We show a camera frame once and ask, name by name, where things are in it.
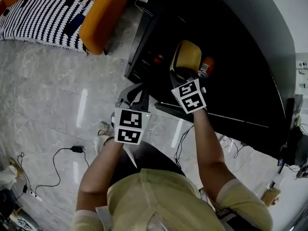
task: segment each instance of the sofa armrest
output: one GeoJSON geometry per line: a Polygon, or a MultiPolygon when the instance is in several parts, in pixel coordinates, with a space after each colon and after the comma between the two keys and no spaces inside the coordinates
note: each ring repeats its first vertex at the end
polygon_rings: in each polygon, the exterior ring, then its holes
{"type": "Polygon", "coordinates": [[[2,15],[2,13],[5,11],[6,9],[6,5],[5,2],[3,0],[0,1],[0,15],[2,15]]]}
{"type": "Polygon", "coordinates": [[[127,0],[96,0],[79,31],[82,42],[92,54],[103,52],[127,0]]]}

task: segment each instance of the black pants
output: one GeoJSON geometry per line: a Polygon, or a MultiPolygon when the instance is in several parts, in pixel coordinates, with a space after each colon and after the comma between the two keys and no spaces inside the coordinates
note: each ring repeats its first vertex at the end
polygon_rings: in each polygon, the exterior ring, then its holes
{"type": "Polygon", "coordinates": [[[140,145],[132,151],[132,154],[134,155],[137,168],[132,163],[126,151],[122,149],[119,161],[111,178],[110,186],[127,176],[140,173],[142,168],[166,170],[184,175],[183,171],[169,157],[147,142],[141,141],[140,145]]]}

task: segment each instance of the striped blanket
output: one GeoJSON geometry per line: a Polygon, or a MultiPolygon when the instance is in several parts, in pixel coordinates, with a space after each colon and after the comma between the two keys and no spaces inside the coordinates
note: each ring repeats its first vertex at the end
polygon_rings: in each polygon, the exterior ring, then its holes
{"type": "Polygon", "coordinates": [[[87,15],[90,0],[19,0],[0,16],[0,40],[16,39],[85,52],[79,25],[69,33],[67,26],[76,15],[87,15]]]}

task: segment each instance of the yellow shirt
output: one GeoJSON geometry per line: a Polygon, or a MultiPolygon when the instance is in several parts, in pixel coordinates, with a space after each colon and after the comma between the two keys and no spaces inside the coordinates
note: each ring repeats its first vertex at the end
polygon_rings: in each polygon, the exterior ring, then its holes
{"type": "MultiPolygon", "coordinates": [[[[112,230],[146,231],[150,219],[159,214],[178,231],[224,231],[212,207],[201,200],[194,184],[177,173],[142,169],[128,176],[108,191],[108,209],[112,230]]],[[[239,180],[229,181],[218,194],[217,209],[230,208],[264,231],[272,228],[269,211],[239,180]]],[[[77,211],[73,231],[103,231],[97,214],[77,211]]]]}

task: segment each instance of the black and white square marker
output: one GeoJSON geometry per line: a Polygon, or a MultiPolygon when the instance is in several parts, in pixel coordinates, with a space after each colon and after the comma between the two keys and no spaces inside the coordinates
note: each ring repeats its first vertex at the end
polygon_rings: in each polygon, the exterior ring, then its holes
{"type": "Polygon", "coordinates": [[[188,112],[199,109],[204,106],[199,93],[193,94],[188,98],[182,99],[182,102],[188,112]]]}
{"type": "Polygon", "coordinates": [[[124,143],[138,143],[141,132],[119,129],[117,140],[124,143]]]}
{"type": "Polygon", "coordinates": [[[142,113],[131,110],[123,110],[119,125],[130,128],[142,128],[142,113]]]}
{"type": "Polygon", "coordinates": [[[194,81],[187,83],[183,86],[180,86],[180,97],[184,97],[194,91],[197,91],[196,83],[194,81]]]}

